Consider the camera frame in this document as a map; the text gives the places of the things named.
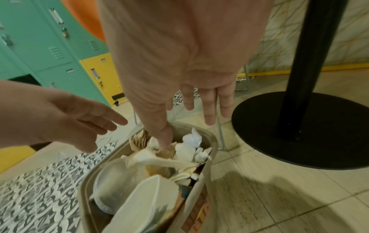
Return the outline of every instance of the black and white rug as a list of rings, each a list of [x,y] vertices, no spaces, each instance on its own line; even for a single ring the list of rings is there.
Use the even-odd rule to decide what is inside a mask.
[[[76,232],[78,186],[115,147],[111,142],[0,183],[0,233]]]
[[[237,78],[237,83],[241,83],[241,82],[244,82],[246,80],[247,80],[246,77],[244,77],[244,78]],[[197,99],[197,98],[200,97],[197,88],[194,89],[193,97],[194,97],[194,99]],[[177,106],[177,105],[181,104],[182,102],[183,102],[183,100],[182,100],[182,93],[180,91],[178,91],[174,95],[174,98],[173,98],[173,106]]]

